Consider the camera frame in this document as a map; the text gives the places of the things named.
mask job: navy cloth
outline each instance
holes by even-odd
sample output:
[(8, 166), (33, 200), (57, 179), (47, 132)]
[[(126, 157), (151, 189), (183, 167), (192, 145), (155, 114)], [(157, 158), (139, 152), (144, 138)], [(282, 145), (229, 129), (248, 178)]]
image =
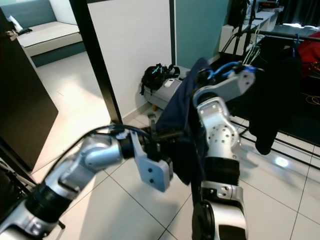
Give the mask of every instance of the navy cloth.
[(186, 185), (191, 183), (193, 204), (200, 200), (200, 183), (203, 161), (208, 151), (205, 132), (200, 125), (192, 96), (198, 88), (196, 79), (202, 69), (211, 69), (204, 58), (200, 58), (183, 80), (156, 123), (156, 131), (183, 131), (175, 143), (161, 145), (161, 151), (173, 162), (173, 171)]

